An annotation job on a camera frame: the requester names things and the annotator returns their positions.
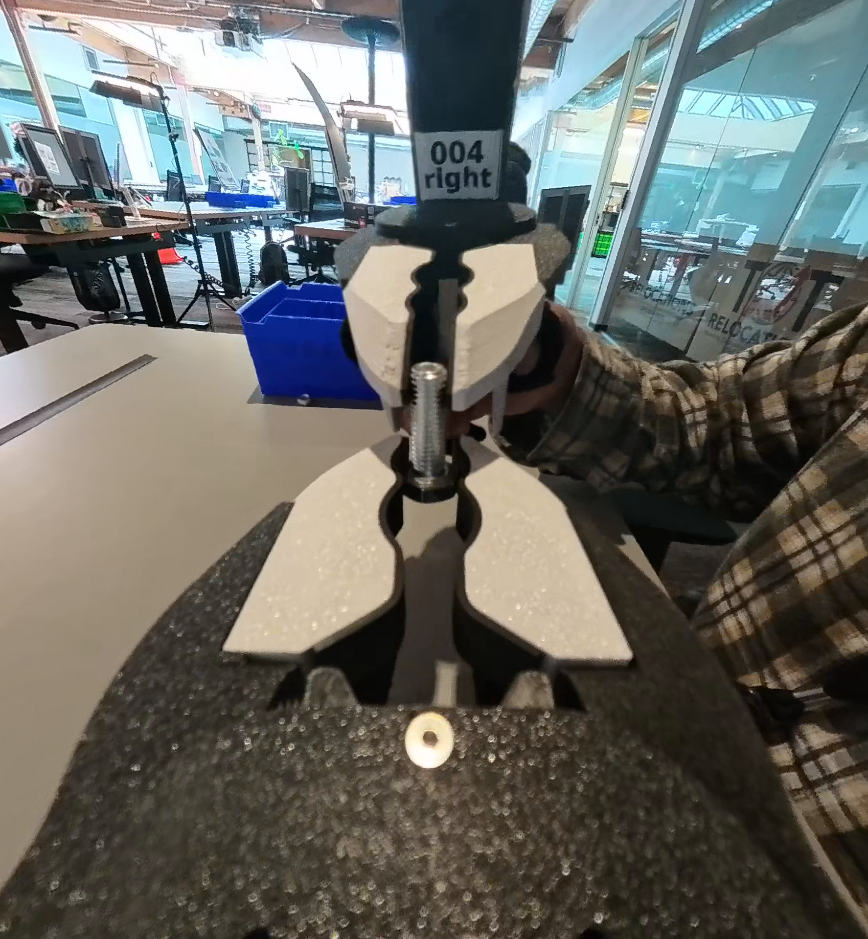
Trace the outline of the blue parts bin with divider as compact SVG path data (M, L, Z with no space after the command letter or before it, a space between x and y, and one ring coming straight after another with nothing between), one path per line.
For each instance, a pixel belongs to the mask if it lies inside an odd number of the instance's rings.
M313 403L379 408L357 363L346 355L343 289L276 283L239 311L261 393Z

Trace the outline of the silver hex bolt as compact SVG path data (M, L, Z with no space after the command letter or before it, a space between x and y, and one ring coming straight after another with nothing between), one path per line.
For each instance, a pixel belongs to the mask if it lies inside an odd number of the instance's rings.
M411 367L409 461L419 483L427 485L447 473L443 393L447 370L434 361L418 362Z

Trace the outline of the person's right forearm plaid sleeve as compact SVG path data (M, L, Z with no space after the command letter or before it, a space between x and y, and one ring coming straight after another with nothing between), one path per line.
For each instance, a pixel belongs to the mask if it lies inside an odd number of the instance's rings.
M526 463L737 521L757 518L868 403L868 301L711 361L655 364L587 335L569 352L574 377Z

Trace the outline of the monitor showing white page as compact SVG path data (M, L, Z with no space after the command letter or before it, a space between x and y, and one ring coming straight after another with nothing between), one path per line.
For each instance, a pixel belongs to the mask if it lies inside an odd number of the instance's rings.
M58 191L76 190L80 187L80 181L57 132L21 122L14 133L24 158L36 176L50 181L52 187Z

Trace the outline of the wooden desk with black legs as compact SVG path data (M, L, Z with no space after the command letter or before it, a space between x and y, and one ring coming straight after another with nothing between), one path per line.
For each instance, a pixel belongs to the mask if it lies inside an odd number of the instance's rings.
M182 222L146 219L123 227L101 226L89 231L53 234L41 231L0 230L0 247L18 245L50 256L59 266L115 260L130 260L136 295L142 315L137 322L160 328L177 328L176 314L157 251L174 246L173 235L184 229Z

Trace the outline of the black computer monitor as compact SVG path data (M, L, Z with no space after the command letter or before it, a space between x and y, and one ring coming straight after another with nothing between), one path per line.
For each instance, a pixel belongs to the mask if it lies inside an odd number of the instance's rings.
M114 182L99 136L65 127L60 131L69 165L79 186L89 194L114 198Z

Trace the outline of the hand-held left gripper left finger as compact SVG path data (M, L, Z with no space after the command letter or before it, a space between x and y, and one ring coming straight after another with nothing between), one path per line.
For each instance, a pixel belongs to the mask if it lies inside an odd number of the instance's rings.
M402 556L386 529L399 477L392 435L326 470L294 501L223 652L300 661L395 609Z

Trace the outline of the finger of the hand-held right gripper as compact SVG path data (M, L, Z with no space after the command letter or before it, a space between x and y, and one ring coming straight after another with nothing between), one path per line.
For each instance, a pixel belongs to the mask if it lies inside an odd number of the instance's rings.
M499 432L508 382L536 338L545 303L532 245L487 245L464 252L469 279L453 322L449 399L454 412L488 400L490 433Z
M374 245L344 288L359 369L394 432L405 430L413 400L412 367L436 359L436 331L413 308L421 292L418 272L434 257L429 248Z

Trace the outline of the black tripod light stand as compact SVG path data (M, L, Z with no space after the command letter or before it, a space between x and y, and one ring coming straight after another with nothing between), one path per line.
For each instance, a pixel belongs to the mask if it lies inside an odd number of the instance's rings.
M193 301L203 299L206 308L206 324L201 327L198 321L188 318L189 311L192 310L194 302L183 311L178 323L182 326L197 330L205 330L214 333L215 324L212 312L213 297L217 296L214 285L209 276L206 275L206 267L202 254L202 246L198 236L197 226L193 217L193 210L189 203L189 197L186 190L185 175L183 173L182 161L178 150L178 140L181 135L174 129L171 114L168 107L169 98L166 95L163 86L155 78L152 81L142 80L132 77L121 77L111 75L104 71L95 71L96 80L93 82L91 91L108 100L117 100L131 107L136 107L144 111L159 112L162 116L166 128L166 136L171 149L172 160L174 163L175 175L179 179L179 190L183 196L182 214L185 215L185 222L193 242L193 253L198 271L197 290Z

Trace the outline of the silver hex nut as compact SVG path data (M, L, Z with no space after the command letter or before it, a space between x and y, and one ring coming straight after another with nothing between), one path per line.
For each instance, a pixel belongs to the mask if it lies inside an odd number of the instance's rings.
M417 503L433 504L453 499L455 478L451 470L440 476L424 475L409 466L403 476L402 495Z

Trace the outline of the person's right hand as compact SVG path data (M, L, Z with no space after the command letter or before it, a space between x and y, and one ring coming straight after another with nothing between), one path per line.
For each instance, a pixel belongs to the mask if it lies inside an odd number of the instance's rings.
M507 383L502 431L539 438L566 405L581 368L586 333L569 310L545 300L534 340Z

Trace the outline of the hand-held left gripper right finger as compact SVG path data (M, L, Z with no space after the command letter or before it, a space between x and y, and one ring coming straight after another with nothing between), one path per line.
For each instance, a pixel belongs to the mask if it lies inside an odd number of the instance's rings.
M629 665L633 652L563 502L476 440L461 440L457 457L462 599L472 616L554 665Z

